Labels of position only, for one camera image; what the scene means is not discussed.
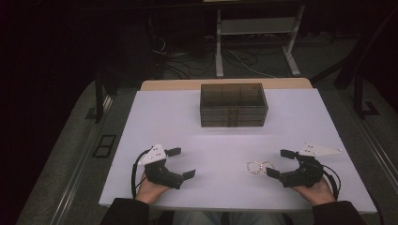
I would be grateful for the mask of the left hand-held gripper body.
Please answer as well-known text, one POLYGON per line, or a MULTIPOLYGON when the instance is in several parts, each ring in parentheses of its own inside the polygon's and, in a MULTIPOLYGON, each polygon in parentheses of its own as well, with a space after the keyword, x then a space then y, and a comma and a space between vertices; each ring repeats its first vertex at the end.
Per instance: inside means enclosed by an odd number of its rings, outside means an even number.
POLYGON ((166 186, 169 188, 180 189, 183 183, 182 175, 170 172, 166 166, 165 150, 161 144, 157 143, 138 157, 137 164, 145 167, 145 174, 148 181, 166 186))

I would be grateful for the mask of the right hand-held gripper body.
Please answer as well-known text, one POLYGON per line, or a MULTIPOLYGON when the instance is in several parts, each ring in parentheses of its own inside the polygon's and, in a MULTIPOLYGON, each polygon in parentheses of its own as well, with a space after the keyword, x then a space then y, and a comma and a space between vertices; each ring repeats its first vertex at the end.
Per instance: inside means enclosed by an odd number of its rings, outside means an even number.
POLYGON ((299 151, 294 152, 296 153, 294 159, 298 161, 298 168, 292 172, 282 172, 280 175, 279 181, 285 188, 299 186, 311 188, 324 175, 329 179, 329 183, 333 188, 340 187, 335 181, 335 178, 340 179, 337 173, 320 163, 316 157, 341 154, 343 152, 342 149, 306 142, 299 151))

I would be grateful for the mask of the smoky clear drawer box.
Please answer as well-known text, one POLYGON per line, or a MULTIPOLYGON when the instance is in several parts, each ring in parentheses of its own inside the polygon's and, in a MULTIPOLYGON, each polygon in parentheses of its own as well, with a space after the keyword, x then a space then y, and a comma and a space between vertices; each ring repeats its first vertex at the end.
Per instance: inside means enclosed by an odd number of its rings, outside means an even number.
POLYGON ((200 110, 215 108, 267 108, 261 83, 202 84, 200 110))

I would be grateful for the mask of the person's left hand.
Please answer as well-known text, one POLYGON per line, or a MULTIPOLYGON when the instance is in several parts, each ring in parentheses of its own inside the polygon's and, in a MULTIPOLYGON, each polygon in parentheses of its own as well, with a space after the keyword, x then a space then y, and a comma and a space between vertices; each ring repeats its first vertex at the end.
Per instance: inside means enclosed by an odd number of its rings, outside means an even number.
POLYGON ((142 175, 141 184, 134 199, 142 203, 152 204, 169 189, 169 187, 154 184, 148 181, 146 178, 146 174, 144 173, 142 175))

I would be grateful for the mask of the person's right hand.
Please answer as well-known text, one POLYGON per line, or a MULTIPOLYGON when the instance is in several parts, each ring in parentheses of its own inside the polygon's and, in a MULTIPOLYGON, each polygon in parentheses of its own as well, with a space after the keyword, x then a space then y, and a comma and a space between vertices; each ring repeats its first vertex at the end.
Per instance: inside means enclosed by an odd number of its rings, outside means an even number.
POLYGON ((293 187, 293 190, 296 191, 311 206, 334 203, 336 201, 325 178, 322 178, 312 187, 299 186, 293 187))

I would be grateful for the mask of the white board table cover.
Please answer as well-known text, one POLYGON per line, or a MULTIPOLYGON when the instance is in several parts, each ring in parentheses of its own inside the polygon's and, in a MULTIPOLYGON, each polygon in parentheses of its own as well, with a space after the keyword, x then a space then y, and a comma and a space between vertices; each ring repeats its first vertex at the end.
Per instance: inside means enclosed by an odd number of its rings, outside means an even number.
POLYGON ((110 205, 131 195, 130 178, 142 167, 132 165, 146 149, 159 143, 166 149, 180 147, 168 158, 173 173, 195 170, 180 189, 172 189, 156 202, 160 209, 221 211, 306 211, 309 205, 294 191, 263 173, 251 174, 251 161, 270 162, 280 172, 298 164, 280 151, 298 151, 305 143, 342 149, 341 154, 321 156, 341 178, 340 199, 352 202, 361 213, 375 206, 349 157, 315 89, 268 89, 268 115, 262 127, 202 127, 200 93, 193 91, 140 91, 115 152, 99 202, 110 205))

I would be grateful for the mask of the black metal stand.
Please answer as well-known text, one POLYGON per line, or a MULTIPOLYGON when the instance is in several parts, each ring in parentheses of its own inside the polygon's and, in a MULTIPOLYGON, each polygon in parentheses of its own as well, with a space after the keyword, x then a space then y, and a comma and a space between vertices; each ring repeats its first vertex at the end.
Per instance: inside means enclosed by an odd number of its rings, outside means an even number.
POLYGON ((99 70, 94 80, 96 107, 90 108, 86 119, 94 119, 99 123, 104 115, 105 98, 109 95, 115 95, 118 91, 117 79, 109 72, 99 70))
POLYGON ((371 102, 363 100, 365 81, 372 83, 398 112, 398 4, 360 37, 348 56, 312 77, 310 83, 315 84, 338 69, 341 72, 334 86, 346 89, 353 82, 353 109, 361 119, 378 114, 371 102))

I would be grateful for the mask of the white metal stand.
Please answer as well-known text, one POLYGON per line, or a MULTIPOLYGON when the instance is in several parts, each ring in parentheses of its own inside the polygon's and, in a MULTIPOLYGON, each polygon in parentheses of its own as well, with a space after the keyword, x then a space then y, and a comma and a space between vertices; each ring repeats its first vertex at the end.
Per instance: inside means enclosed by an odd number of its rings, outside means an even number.
POLYGON ((259 34, 288 34, 289 41, 282 47, 286 63, 294 77, 300 75, 299 68, 292 54, 298 36, 300 23, 305 6, 299 6, 293 17, 260 18, 260 19, 223 19, 222 11, 217 10, 216 23, 216 77, 223 77, 222 65, 222 36, 259 35, 259 34))

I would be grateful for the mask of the metal floor rail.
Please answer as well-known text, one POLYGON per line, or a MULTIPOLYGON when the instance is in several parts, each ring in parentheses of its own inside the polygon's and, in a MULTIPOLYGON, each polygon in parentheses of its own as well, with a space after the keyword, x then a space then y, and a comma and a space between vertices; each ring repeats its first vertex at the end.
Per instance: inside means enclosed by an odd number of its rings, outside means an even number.
POLYGON ((376 110, 355 111, 354 114, 378 165, 398 193, 398 128, 382 119, 376 110))
POLYGON ((83 180, 84 171, 86 169, 86 162, 91 156, 94 143, 100 135, 104 120, 106 118, 106 114, 112 107, 112 104, 112 98, 106 95, 104 100, 101 100, 99 102, 99 106, 96 107, 96 110, 98 108, 102 108, 103 116, 99 119, 98 122, 95 122, 93 124, 93 127, 89 130, 89 133, 84 138, 84 147, 81 150, 79 160, 63 192, 60 203, 57 205, 57 208, 54 212, 53 218, 51 220, 51 225, 64 225, 69 209, 75 198, 76 192, 83 180))

